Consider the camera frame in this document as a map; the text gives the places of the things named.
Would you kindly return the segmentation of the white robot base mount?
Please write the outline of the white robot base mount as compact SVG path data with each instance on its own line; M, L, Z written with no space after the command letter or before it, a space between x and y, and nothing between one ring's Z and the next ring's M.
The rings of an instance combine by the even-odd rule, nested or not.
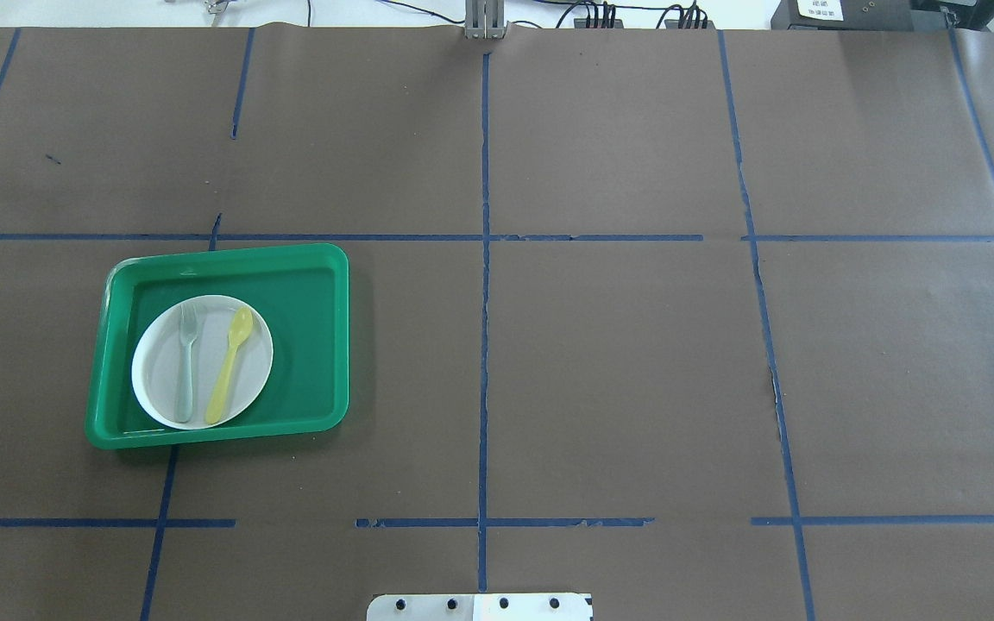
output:
M585 593L383 594L367 620L593 620Z

